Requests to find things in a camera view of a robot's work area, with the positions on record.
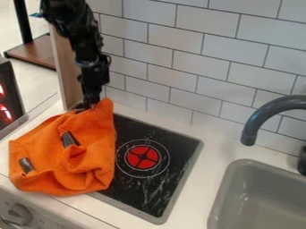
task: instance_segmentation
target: cloth fold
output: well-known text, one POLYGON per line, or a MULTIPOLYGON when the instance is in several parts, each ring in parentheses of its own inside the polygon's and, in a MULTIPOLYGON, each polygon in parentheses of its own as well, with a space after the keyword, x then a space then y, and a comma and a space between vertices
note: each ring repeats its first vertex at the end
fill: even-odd
POLYGON ((10 179, 19 190, 60 196, 105 190, 115 174, 113 102, 105 98, 82 113, 51 117, 10 141, 9 151, 10 179), (65 148, 68 132, 78 144, 65 148), (26 160, 33 167, 28 173, 21 165, 26 160))

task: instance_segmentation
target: black stovetop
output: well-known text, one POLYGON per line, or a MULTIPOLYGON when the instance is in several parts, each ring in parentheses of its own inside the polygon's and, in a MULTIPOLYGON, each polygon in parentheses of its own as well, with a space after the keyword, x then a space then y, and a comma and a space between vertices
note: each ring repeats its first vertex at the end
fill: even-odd
POLYGON ((99 193, 162 217, 201 142, 119 115, 115 128, 115 178, 99 193))

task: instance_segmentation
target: wooden shelf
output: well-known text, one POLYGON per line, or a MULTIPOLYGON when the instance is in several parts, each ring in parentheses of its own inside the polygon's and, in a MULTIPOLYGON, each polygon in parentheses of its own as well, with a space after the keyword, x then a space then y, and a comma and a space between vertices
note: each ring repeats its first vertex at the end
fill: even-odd
POLYGON ((55 59, 49 35, 44 35, 30 43, 15 47, 5 52, 5 56, 55 69, 55 59))

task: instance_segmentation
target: wood panel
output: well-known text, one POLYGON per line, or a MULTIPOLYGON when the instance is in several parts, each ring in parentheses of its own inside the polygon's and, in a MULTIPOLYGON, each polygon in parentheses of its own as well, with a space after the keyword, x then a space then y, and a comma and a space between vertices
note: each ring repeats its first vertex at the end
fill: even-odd
POLYGON ((81 69, 75 65, 75 54, 69 40, 58 35, 53 26, 50 28, 50 34, 62 100, 64 108, 69 110, 82 101, 81 85, 77 80, 81 69))
POLYGON ((34 64, 55 69, 50 36, 44 35, 25 45, 15 47, 5 53, 7 57, 21 59, 34 64))

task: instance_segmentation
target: sink basin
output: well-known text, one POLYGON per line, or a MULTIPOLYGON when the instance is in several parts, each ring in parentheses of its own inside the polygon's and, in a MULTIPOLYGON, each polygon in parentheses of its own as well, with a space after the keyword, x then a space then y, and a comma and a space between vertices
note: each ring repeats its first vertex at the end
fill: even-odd
POLYGON ((305 177, 253 160, 228 166, 208 229, 305 228, 305 177))

